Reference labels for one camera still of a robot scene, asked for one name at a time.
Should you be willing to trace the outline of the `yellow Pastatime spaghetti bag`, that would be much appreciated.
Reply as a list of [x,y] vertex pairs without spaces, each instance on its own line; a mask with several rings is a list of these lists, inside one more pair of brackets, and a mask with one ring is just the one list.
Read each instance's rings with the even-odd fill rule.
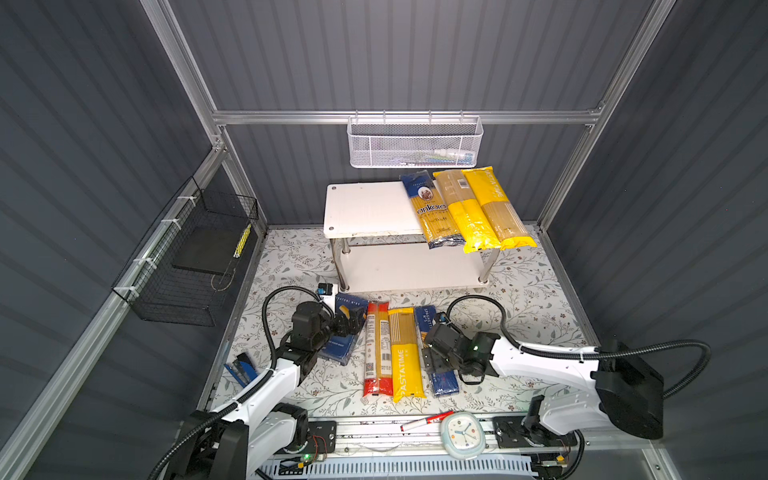
[[396,308],[388,311],[392,353],[393,401],[405,398],[424,398],[420,332],[413,308]]

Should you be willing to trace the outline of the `blue spaghetti box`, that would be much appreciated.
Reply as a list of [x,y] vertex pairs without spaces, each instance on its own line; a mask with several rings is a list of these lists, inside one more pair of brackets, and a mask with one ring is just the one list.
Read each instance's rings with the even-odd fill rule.
[[451,365],[427,344],[426,337],[435,324],[436,308],[432,305],[416,306],[414,318],[421,335],[422,364],[435,397],[457,394],[459,382]]

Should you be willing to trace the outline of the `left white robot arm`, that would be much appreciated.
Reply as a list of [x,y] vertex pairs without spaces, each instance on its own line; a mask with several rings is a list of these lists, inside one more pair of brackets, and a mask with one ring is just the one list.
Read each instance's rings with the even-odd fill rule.
[[[283,286],[270,292],[261,307],[261,321],[270,364],[229,403],[210,412],[196,412],[192,425],[158,460],[148,477],[161,473],[182,478],[246,479],[274,453],[301,449],[309,435],[308,412],[284,398],[294,392],[316,365],[321,351],[334,337],[356,336],[363,329],[367,305],[337,304],[331,284],[312,291]],[[268,321],[270,302],[279,294],[308,294],[292,316],[292,329],[280,344]]]

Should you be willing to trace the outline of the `blue rigatoni pasta box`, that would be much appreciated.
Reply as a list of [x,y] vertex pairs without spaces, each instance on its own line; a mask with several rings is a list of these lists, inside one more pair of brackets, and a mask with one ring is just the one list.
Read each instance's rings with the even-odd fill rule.
[[337,361],[342,366],[345,366],[352,357],[353,349],[365,324],[368,301],[346,293],[338,293],[334,301],[336,313],[350,313],[353,320],[358,320],[360,328],[352,335],[332,337],[320,351],[319,356],[327,360]]

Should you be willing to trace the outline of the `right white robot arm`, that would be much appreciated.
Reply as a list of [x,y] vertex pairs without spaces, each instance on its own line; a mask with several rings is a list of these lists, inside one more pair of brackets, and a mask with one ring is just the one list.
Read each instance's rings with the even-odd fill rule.
[[[514,432],[535,446],[577,433],[613,426],[631,436],[659,440],[663,436],[664,403],[690,385],[708,366],[710,346],[699,340],[675,340],[630,348],[622,342],[566,348],[521,342],[507,326],[499,333],[467,337],[448,311],[437,315],[425,341],[443,366],[467,385],[486,377],[530,377],[568,388],[557,397],[534,396]],[[671,386],[645,361],[649,354],[693,348],[700,355],[691,370]]]

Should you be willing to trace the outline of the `blue yellow spaghetti bag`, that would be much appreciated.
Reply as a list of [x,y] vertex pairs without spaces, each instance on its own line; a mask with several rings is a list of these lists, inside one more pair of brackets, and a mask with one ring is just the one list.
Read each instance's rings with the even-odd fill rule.
[[429,249],[464,244],[448,206],[426,170],[400,176]]

